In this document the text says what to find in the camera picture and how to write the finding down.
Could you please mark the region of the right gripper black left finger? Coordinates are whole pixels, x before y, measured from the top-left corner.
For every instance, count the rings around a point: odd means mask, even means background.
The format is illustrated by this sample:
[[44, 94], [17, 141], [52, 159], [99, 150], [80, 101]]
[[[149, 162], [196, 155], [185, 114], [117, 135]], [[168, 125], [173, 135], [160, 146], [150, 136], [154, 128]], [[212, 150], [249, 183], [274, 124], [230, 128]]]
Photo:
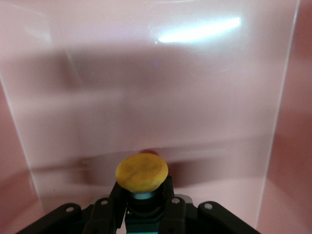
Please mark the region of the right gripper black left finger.
[[66, 203], [18, 231], [19, 234], [115, 234], [126, 208], [125, 190], [117, 183], [107, 197], [82, 209]]

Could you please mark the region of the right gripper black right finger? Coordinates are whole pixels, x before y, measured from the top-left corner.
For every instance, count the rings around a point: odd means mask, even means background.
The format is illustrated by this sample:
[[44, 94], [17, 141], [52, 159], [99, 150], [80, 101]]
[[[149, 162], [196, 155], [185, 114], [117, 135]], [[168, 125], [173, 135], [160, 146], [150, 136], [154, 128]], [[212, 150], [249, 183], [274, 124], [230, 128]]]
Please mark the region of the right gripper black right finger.
[[257, 234], [256, 229], [214, 201], [195, 207], [174, 194], [171, 176], [162, 183], [165, 199], [159, 234]]

